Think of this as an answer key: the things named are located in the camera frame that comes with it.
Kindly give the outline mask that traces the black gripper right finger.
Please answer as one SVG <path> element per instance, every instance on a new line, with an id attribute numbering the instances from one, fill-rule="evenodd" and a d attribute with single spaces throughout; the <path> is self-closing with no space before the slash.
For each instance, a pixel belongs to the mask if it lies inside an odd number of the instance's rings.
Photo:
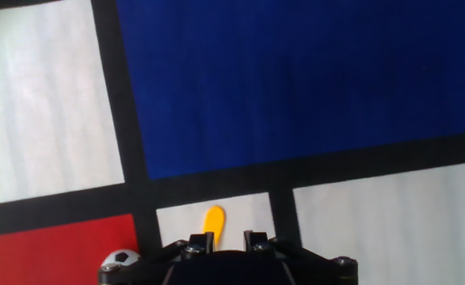
<path id="1" fill-rule="evenodd" d="M 358 262 L 347 256 L 326 259 L 290 241 L 268 238 L 265 232 L 244 232 L 246 253 L 282 265 L 290 284 L 358 285 Z"/>

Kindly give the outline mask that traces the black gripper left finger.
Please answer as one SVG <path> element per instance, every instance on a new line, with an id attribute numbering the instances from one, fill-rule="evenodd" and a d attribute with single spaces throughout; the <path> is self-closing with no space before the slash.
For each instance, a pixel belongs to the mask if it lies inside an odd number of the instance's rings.
<path id="1" fill-rule="evenodd" d="M 175 265 L 211 254 L 215 251 L 212 232 L 192 234 L 160 249 L 152 257 L 142 257 L 136 251 L 119 249 L 110 253 L 97 271 L 99 285 L 164 284 Z"/>

